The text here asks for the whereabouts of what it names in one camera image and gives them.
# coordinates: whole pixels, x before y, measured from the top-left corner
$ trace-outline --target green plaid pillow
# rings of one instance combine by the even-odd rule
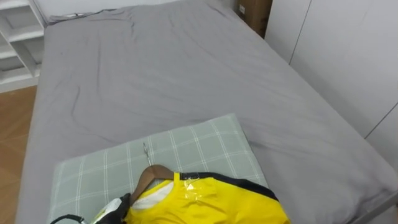
[[[179,172],[217,172],[267,187],[238,120],[229,114],[61,162],[49,221],[69,213],[90,221],[110,200],[132,192],[149,165],[142,143],[153,164]]]

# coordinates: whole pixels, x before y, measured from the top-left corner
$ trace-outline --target yellow clothing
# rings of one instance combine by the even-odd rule
[[[140,198],[171,181],[174,186],[166,198],[145,210],[130,208],[126,223],[290,223],[272,191],[248,180],[215,173],[174,173],[174,180],[162,182]]]

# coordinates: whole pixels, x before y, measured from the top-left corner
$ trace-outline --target white fabric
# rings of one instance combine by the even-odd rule
[[[166,196],[172,191],[174,183],[171,182],[161,189],[157,190],[153,194],[150,194],[146,197],[140,198],[132,205],[132,208],[135,210],[143,210],[148,209],[161,202]]]

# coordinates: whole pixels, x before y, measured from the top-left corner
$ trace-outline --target wooden hanger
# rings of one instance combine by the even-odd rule
[[[173,180],[174,172],[162,165],[153,165],[147,167],[141,174],[137,187],[130,197],[130,206],[144,193],[150,183],[155,179]]]

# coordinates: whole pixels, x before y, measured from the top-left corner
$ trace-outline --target mattress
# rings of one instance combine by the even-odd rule
[[[232,11],[186,1],[46,28],[16,223],[45,223],[60,161],[228,113],[293,223],[396,190],[387,162]]]

